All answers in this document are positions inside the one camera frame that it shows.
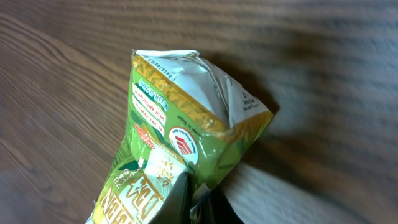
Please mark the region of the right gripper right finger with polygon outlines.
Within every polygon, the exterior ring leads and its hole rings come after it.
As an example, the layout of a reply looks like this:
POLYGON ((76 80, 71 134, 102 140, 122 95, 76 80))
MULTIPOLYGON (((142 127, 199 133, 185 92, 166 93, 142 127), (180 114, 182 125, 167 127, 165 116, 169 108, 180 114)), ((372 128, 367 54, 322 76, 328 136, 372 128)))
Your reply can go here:
POLYGON ((220 188, 200 199, 194 214, 197 224, 243 224, 220 188))

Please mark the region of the green yellow snack bar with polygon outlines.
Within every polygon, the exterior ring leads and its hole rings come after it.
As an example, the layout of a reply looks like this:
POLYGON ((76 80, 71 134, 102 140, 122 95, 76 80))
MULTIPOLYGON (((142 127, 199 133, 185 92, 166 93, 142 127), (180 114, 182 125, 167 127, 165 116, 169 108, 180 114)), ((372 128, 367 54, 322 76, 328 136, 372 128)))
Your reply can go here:
POLYGON ((88 223, 149 223, 188 173, 190 223, 271 110, 195 50, 135 50, 126 128, 88 223))

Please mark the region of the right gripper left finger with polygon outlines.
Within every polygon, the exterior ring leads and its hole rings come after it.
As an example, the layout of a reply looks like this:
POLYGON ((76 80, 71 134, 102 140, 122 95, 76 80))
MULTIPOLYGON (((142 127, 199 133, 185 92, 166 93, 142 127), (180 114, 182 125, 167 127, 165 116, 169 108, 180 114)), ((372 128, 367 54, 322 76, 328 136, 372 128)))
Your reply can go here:
POLYGON ((190 187, 188 173, 181 173, 163 206, 149 224, 189 224, 190 187))

